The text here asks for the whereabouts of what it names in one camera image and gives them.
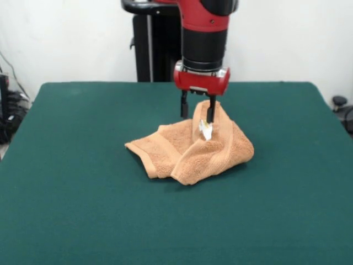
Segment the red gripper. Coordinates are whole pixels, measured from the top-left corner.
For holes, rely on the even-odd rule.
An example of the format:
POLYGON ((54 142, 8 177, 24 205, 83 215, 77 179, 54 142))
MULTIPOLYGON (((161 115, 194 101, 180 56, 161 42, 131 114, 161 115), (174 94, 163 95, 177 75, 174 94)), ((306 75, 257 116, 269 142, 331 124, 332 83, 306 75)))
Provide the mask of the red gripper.
POLYGON ((188 70, 182 62, 174 67, 174 82, 181 89, 180 116, 188 117, 187 91, 197 91, 210 95, 210 106, 207 110, 207 122, 213 123, 215 116, 216 96, 224 95, 230 79, 229 67, 222 67, 216 72, 195 72, 188 70))

